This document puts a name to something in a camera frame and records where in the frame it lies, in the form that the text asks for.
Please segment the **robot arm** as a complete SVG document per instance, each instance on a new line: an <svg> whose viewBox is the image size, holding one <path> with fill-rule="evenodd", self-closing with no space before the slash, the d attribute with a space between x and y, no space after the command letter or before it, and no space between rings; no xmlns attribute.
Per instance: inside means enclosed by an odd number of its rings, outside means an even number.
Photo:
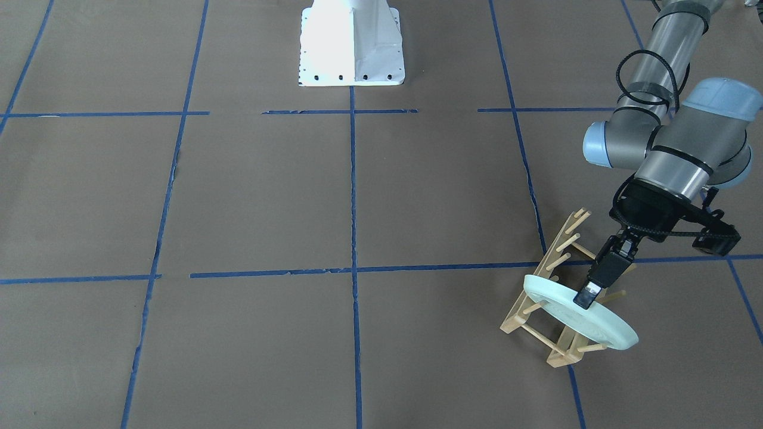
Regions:
<svg viewBox="0 0 763 429"><path fill-rule="evenodd" d="M645 49L633 51L638 64L631 79L616 83L618 106L609 120L589 126L586 160L632 176L613 196L609 215L621 228L595 257L575 304L588 309L597 296L629 269L638 245L682 236L680 220L698 223L687 232L702 253L726 256L740 241L721 210L709 211L718 190L746 178L753 152L747 126L761 108L750 85L717 77L704 79L680 98L690 58L720 1L665 1Z"/></svg>

